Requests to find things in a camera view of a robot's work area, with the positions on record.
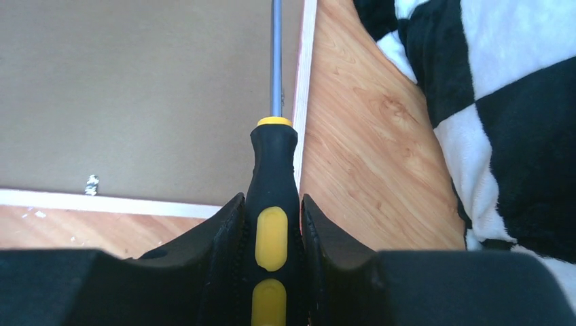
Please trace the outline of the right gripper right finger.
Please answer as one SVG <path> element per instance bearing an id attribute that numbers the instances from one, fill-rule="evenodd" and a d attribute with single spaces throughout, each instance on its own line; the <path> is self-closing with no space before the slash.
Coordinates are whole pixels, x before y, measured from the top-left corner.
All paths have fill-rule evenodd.
<path id="1" fill-rule="evenodd" d="M 507 251 L 374 251 L 302 198 L 313 325 L 574 325 L 534 257 Z"/>

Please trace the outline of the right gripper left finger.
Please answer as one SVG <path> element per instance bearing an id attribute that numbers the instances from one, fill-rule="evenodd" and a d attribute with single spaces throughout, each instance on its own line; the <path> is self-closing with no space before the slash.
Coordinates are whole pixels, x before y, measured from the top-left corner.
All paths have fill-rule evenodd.
<path id="1" fill-rule="evenodd" d="M 138 259 L 98 249 L 1 252 L 2 325 L 234 325 L 245 198 Z"/>

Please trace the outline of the yellow black screwdriver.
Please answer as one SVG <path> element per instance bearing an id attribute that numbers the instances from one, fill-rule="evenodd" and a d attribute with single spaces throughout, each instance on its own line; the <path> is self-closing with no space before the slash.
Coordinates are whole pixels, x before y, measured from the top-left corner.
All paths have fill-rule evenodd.
<path id="1" fill-rule="evenodd" d="M 282 3 L 271 3 L 270 115 L 251 132 L 255 164 L 245 200 L 239 325 L 307 325 L 305 254 L 293 159 L 298 134 L 283 117 Z"/>

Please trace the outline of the pink picture frame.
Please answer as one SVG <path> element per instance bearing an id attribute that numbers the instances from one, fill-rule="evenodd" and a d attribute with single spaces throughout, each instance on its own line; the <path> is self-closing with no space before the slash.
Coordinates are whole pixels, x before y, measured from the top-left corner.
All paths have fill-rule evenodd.
<path id="1" fill-rule="evenodd" d="M 269 114 L 269 1 L 2 1 L 1 203 L 208 218 Z"/>

